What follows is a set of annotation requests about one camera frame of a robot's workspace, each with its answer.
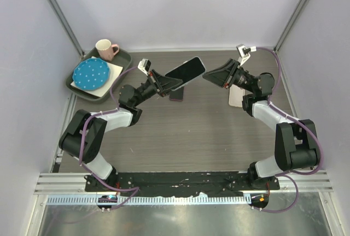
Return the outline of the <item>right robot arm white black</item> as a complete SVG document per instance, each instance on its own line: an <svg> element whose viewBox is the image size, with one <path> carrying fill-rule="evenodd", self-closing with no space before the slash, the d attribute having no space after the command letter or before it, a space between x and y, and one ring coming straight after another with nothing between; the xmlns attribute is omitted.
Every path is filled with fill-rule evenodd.
<svg viewBox="0 0 350 236"><path fill-rule="evenodd" d="M273 177L286 172L319 169L323 158L315 124L309 119L300 120L286 114L270 101L275 86L272 74L251 75L238 61L229 59L223 66L205 73L203 78L221 88L235 85L249 91L242 98L243 110L275 133L274 154L251 163L247 170L249 187L260 189Z"/></svg>

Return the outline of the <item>purple smartphone black screen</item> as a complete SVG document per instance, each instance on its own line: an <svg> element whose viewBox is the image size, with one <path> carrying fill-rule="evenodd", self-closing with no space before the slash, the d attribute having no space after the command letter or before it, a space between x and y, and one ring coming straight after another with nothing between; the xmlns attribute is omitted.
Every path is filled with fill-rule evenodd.
<svg viewBox="0 0 350 236"><path fill-rule="evenodd" d="M184 88L179 88L175 91L171 91L169 94L169 99L171 101L183 101Z"/></svg>

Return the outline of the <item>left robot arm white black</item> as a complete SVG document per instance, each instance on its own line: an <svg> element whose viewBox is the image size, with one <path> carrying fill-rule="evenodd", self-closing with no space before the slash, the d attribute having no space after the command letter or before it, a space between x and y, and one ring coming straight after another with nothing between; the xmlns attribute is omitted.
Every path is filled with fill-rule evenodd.
<svg viewBox="0 0 350 236"><path fill-rule="evenodd" d="M181 79L162 76L151 70L146 82L138 88L128 84L120 88L115 109L96 113L78 110L60 137L59 148L89 171L102 190L118 191L118 173L100 153L104 134L135 125L142 114L138 105L156 94L164 97L182 84Z"/></svg>

